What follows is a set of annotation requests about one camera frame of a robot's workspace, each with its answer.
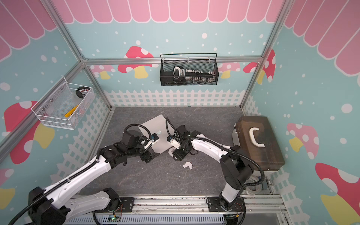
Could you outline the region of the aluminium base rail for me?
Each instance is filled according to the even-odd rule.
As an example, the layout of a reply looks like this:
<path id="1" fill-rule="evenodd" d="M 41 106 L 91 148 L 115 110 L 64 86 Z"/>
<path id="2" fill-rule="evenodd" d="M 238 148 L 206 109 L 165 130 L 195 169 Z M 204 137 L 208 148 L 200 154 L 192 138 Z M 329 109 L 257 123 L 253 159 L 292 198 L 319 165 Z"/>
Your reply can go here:
<path id="1" fill-rule="evenodd" d="M 242 195 L 228 210 L 214 195 L 122 196 L 123 208 L 71 218 L 67 225 L 290 225 L 279 195 Z"/>

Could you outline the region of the clear tape roll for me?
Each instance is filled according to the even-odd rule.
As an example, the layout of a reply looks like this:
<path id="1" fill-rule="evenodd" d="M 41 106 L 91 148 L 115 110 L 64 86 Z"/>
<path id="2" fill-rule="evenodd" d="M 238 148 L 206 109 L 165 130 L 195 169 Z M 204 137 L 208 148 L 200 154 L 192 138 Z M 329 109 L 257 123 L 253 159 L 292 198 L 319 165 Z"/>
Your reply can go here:
<path id="1" fill-rule="evenodd" d="M 245 190 L 248 195 L 254 196 L 261 193 L 261 191 L 263 190 L 263 186 L 262 184 L 256 186 L 248 186 L 245 188 Z"/>

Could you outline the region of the black tape roll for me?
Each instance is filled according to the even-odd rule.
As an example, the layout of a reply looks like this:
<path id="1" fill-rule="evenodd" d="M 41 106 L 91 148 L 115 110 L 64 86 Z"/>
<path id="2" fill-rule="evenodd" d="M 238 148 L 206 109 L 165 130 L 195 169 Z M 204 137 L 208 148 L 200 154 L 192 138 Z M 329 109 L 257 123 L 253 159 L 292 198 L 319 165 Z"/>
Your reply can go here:
<path id="1" fill-rule="evenodd" d="M 76 95 L 79 98 L 85 98 L 85 96 L 89 93 L 90 90 L 91 90 L 90 87 L 85 87 L 85 86 L 79 87 L 76 89 Z"/>

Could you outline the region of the silver laptop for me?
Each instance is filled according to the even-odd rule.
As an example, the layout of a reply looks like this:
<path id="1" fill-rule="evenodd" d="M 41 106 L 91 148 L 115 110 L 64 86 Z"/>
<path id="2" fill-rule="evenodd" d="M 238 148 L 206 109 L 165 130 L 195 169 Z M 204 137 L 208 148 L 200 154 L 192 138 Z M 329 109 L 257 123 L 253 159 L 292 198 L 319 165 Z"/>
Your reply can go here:
<path id="1" fill-rule="evenodd" d="M 166 119 L 162 114 L 143 123 L 142 125 L 145 126 L 151 134 L 156 133 L 159 136 L 159 140 L 152 146 L 155 153 L 168 153 L 168 150 L 173 148 L 173 146 L 167 141 L 167 137 L 169 135 L 166 129 Z"/>

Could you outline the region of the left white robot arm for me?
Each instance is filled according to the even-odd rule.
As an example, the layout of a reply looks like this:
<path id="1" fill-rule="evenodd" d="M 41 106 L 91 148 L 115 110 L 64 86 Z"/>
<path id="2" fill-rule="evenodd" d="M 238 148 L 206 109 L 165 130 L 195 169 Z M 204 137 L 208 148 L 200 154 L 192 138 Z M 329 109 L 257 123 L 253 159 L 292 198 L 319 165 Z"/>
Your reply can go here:
<path id="1" fill-rule="evenodd" d="M 44 189 L 33 189 L 29 193 L 28 206 L 9 223 L 15 224 L 25 213 L 29 215 L 33 225 L 62 225 L 72 218 L 97 210 L 115 212 L 121 202 L 118 194 L 111 188 L 86 197 L 73 196 L 117 165 L 125 165 L 130 157 L 140 156 L 146 163 L 151 161 L 155 155 L 150 150 L 158 139 L 156 133 L 143 136 L 134 130 L 124 131 L 120 142 L 99 149 L 90 162 L 68 177 Z"/>

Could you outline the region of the socket bit set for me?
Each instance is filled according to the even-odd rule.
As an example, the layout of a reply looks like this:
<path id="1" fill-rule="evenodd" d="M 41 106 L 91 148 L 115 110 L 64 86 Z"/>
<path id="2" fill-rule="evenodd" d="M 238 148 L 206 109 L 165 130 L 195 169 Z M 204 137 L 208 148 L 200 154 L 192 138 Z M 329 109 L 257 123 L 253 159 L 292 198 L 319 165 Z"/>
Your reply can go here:
<path id="1" fill-rule="evenodd" d="M 184 69 L 175 66 L 172 71 L 174 83 L 181 83 L 183 85 L 196 85 L 196 84 L 217 84 L 217 75 L 213 71 L 207 73 L 202 70 Z"/>

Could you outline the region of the yellow tool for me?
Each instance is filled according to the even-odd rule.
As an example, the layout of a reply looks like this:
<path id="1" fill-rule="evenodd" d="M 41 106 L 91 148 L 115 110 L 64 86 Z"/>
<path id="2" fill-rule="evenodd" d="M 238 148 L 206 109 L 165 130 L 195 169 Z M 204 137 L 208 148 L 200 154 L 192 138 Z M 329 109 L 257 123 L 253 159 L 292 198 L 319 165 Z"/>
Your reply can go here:
<path id="1" fill-rule="evenodd" d="M 75 112 L 75 110 L 78 108 L 78 105 L 76 105 L 75 107 L 73 107 L 70 111 L 68 111 L 65 115 L 64 115 L 64 117 L 65 118 L 69 118 L 74 112 Z"/>

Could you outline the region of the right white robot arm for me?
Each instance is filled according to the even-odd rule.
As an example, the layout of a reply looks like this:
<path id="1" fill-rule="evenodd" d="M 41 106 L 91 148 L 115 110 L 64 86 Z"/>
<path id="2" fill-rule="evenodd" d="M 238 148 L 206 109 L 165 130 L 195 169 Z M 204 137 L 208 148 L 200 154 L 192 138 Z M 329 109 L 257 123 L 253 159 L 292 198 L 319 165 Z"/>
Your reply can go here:
<path id="1" fill-rule="evenodd" d="M 174 147 L 172 157 L 182 161 L 188 154 L 202 152 L 220 163 L 226 185 L 219 195 L 217 204 L 230 211 L 246 187 L 261 185 L 265 180 L 264 170 L 257 162 L 245 155 L 239 145 L 225 146 L 206 138 L 198 131 L 189 132 L 185 126 L 175 128 L 169 118 L 165 120 L 167 141 Z"/>

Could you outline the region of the brown lidded storage box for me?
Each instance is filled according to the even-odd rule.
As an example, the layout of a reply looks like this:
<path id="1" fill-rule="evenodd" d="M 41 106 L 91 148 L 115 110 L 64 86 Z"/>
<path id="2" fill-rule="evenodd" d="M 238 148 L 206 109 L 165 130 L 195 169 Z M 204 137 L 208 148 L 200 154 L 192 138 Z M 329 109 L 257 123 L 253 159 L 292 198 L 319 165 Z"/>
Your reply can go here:
<path id="1" fill-rule="evenodd" d="M 265 116 L 241 116 L 234 125 L 232 140 L 266 175 L 279 171 L 285 165 L 273 129 Z"/>

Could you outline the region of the white wireless mouse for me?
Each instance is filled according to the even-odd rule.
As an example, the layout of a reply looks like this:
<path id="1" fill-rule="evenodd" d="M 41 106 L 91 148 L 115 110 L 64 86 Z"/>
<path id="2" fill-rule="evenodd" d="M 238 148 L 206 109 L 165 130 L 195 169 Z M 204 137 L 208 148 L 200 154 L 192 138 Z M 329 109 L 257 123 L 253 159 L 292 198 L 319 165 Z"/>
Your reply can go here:
<path id="1" fill-rule="evenodd" d="M 168 154 L 173 158 L 173 152 L 176 150 L 176 148 L 170 148 L 168 150 Z"/>

